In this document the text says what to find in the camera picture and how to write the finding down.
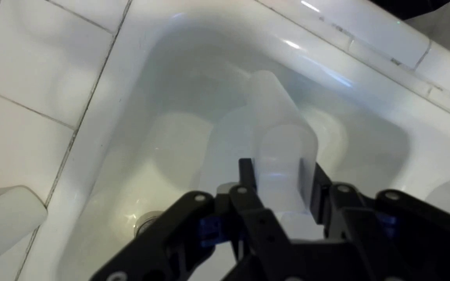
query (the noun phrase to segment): white sink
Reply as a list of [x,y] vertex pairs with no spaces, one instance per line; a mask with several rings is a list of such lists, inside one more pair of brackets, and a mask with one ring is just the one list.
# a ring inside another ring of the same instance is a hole
[[240,77],[256,70],[279,78],[333,180],[418,198],[450,181],[450,114],[270,9],[134,0],[20,280],[87,280],[143,214],[236,181],[251,156]]

